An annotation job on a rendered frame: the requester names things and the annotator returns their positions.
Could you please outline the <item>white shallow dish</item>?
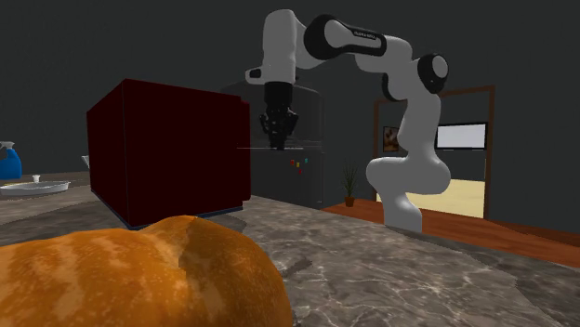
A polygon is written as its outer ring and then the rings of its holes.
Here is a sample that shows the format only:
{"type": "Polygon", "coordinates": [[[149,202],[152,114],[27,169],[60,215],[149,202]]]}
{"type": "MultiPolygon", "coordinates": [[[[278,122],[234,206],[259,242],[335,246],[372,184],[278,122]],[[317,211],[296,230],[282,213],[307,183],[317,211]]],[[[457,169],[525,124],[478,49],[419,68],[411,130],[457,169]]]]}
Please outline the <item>white shallow dish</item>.
{"type": "Polygon", "coordinates": [[[3,196],[33,196],[66,191],[69,181],[44,181],[11,184],[0,187],[3,196]]]}

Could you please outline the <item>dark grey fridge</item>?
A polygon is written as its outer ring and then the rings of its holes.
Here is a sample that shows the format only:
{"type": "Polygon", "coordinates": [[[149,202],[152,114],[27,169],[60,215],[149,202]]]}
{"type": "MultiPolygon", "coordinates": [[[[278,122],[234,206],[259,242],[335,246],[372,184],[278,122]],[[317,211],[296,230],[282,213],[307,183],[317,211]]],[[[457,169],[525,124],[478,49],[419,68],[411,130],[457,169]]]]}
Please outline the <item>dark grey fridge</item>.
{"type": "Polygon", "coordinates": [[[270,147],[268,135],[258,120],[266,111],[264,88],[245,81],[221,88],[250,105],[251,193],[281,202],[314,209],[323,204],[323,98],[313,90],[296,85],[292,110],[297,126],[283,150],[270,147]]]}

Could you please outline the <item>brown wall picture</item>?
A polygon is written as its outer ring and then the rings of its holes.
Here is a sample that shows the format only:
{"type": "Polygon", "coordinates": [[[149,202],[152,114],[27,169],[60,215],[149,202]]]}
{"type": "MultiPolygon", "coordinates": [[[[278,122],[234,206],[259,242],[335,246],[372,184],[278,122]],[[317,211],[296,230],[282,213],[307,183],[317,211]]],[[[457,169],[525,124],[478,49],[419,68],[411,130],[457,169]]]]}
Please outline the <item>brown wall picture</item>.
{"type": "Polygon", "coordinates": [[[397,152],[400,149],[398,142],[399,129],[396,127],[383,127],[383,148],[384,152],[397,152]]]}

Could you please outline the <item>brown wooden door frame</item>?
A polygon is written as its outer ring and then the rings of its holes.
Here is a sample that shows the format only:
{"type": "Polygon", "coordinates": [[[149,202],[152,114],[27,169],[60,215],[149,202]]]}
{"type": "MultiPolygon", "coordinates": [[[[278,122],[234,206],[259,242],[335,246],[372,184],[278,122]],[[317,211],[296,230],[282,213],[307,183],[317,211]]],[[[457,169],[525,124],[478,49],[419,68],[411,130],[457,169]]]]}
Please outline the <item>brown wooden door frame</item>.
{"type": "MultiPolygon", "coordinates": [[[[494,126],[494,99],[495,99],[495,86],[494,85],[484,85],[484,86],[473,86],[467,88],[453,89],[449,91],[443,91],[440,93],[441,98],[473,94],[479,92],[488,93],[488,121],[486,122],[485,131],[485,173],[491,173],[491,160],[492,160],[492,148],[493,148],[493,126],[494,126]]],[[[378,151],[378,130],[379,130],[379,109],[382,104],[391,103],[391,100],[386,98],[379,98],[374,102],[373,108],[373,158],[379,157],[378,151]]],[[[483,204],[482,204],[482,218],[489,219],[489,198],[490,198],[490,184],[491,176],[486,176],[484,179],[484,193],[483,193],[483,204]]]]}

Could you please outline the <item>dark red box appliance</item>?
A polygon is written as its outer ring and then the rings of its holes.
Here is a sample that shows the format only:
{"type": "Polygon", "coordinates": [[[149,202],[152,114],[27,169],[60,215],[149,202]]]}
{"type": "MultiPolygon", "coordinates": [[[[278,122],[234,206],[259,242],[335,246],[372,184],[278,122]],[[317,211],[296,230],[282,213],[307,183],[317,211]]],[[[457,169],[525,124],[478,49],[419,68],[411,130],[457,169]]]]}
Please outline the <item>dark red box appliance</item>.
{"type": "Polygon", "coordinates": [[[90,186],[129,228],[239,210],[251,196],[250,107],[125,79],[86,113],[90,186]]]}

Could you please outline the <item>potted green plant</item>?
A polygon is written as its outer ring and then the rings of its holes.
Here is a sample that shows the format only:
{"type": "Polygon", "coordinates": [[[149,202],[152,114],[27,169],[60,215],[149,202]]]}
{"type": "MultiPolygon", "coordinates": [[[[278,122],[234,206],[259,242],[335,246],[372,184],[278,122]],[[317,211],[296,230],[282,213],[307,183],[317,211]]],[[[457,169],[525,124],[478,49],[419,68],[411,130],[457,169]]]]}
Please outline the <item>potted green plant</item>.
{"type": "Polygon", "coordinates": [[[357,173],[358,168],[355,164],[345,162],[342,186],[346,192],[344,200],[347,207],[352,207],[354,205],[355,198],[353,193],[357,185],[357,173]]]}

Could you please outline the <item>blue spray bottle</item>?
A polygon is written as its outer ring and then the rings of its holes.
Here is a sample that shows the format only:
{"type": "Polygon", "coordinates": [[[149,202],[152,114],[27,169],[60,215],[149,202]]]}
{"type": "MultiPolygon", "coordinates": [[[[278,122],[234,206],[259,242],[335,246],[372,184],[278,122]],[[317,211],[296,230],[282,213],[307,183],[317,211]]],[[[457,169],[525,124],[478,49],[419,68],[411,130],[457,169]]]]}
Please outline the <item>blue spray bottle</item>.
{"type": "Polygon", "coordinates": [[[13,149],[14,142],[0,141],[0,149],[7,150],[7,157],[0,160],[0,179],[19,179],[22,176],[22,165],[19,155],[13,149]]]}

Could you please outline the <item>black framed wall screen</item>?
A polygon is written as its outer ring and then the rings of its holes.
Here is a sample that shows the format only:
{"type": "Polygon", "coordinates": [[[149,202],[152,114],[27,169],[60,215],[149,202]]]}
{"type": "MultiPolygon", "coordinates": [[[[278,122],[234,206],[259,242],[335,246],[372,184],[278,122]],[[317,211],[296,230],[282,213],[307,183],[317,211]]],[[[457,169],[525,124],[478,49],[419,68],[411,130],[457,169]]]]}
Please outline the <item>black framed wall screen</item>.
{"type": "Polygon", "coordinates": [[[443,124],[437,128],[437,150],[485,150],[487,123],[443,124]]]}

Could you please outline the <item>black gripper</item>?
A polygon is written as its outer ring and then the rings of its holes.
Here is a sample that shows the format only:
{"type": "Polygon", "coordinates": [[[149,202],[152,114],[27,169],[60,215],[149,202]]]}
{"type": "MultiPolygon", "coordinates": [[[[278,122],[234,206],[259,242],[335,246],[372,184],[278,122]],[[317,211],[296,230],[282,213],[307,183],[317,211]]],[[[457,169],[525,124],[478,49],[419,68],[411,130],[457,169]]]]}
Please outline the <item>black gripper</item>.
{"type": "Polygon", "coordinates": [[[272,149],[284,150],[285,141],[293,133],[298,119],[295,112],[288,110],[293,101],[293,85],[287,82],[267,82],[264,84],[264,101],[267,110],[259,115],[262,130],[268,135],[272,149]],[[277,111],[284,111],[279,120],[277,111]]]}

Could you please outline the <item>golden brown bread loaf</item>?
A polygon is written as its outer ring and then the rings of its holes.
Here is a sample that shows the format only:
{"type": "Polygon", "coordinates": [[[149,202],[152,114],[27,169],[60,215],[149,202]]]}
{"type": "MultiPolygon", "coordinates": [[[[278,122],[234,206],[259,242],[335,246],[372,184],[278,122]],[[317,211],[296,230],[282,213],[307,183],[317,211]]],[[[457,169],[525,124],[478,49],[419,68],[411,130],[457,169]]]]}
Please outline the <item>golden brown bread loaf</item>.
{"type": "Polygon", "coordinates": [[[283,278],[196,216],[0,247],[0,327],[293,327],[283,278]]]}

